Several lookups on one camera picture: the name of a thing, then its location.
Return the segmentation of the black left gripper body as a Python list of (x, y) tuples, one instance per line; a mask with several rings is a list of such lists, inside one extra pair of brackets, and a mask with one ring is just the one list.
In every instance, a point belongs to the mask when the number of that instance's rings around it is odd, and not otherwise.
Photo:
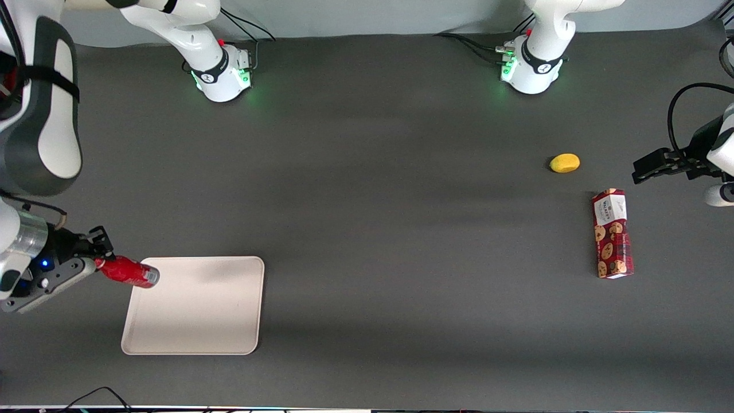
[(708, 153), (718, 147), (719, 134), (723, 127), (723, 116), (719, 116), (695, 131), (688, 144), (690, 162), (706, 162)]

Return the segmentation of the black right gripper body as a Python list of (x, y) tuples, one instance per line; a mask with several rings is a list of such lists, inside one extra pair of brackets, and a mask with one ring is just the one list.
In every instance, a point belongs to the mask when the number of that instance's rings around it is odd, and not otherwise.
[(26, 279), (41, 282), (71, 282), (95, 273), (89, 232), (75, 233), (67, 228), (50, 229), (44, 248), (31, 260)]

